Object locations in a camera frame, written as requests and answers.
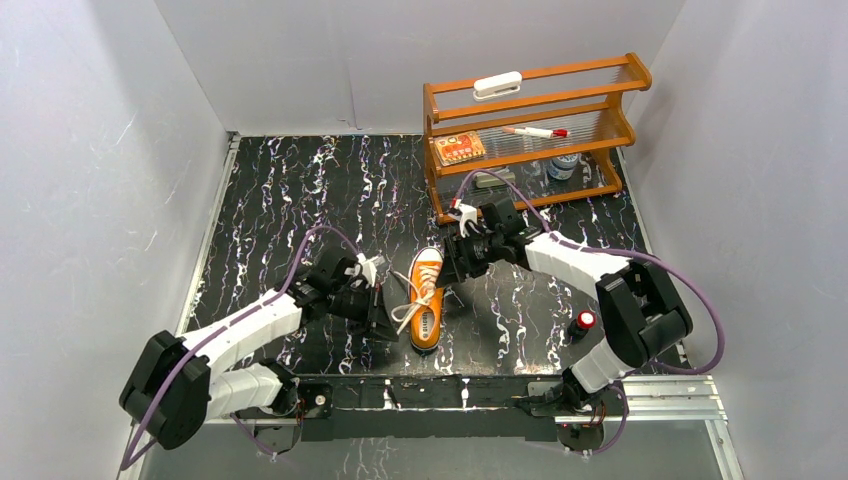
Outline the orange canvas sneaker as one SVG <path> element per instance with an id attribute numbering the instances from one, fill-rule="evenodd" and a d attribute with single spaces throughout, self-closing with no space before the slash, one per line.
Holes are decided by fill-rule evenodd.
<path id="1" fill-rule="evenodd" d="M 436 282 L 443 267 L 443 255 L 426 247 L 412 260 L 410 281 L 409 333 L 412 346 L 424 353 L 436 348 L 441 335 L 444 289 Z"/>

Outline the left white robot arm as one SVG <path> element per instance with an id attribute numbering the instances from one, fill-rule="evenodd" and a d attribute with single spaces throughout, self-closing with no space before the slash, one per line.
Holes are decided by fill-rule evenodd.
<path id="1" fill-rule="evenodd" d="M 395 341 L 378 275 L 382 256 L 334 247 L 299 267 L 247 307 L 180 337 L 161 331 L 146 343 L 120 396 L 122 409 L 158 444 L 175 449 L 209 419 L 251 408 L 275 416 L 303 412 L 298 377 L 265 360 L 236 365 L 272 341 L 326 316 L 347 321 L 354 336 Z"/>

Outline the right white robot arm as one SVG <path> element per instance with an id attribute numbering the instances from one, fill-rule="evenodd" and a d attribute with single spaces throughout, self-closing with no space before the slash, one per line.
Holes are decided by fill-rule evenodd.
<path id="1" fill-rule="evenodd" d="M 509 199 L 472 207 L 456 199 L 449 215 L 460 230 L 443 241 L 440 286 L 487 273 L 504 261 L 549 275 L 597 301 L 603 338 L 563 373 L 565 405 L 590 413 L 603 390 L 685 338 L 693 330 L 670 275 L 649 259 L 592 253 L 557 231 L 527 224 Z"/>

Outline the white shoelace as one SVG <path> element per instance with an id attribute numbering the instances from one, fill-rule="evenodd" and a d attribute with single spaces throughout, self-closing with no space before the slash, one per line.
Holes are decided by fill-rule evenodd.
<path id="1" fill-rule="evenodd" d="M 391 319 L 398 324 L 396 330 L 398 334 L 421 309 L 430 308 L 433 302 L 443 294 L 443 289 L 436 285 L 442 265 L 442 262 L 416 261 L 407 276 L 397 271 L 391 272 L 397 280 L 405 283 L 409 290 L 409 302 L 394 307 L 390 312 Z"/>

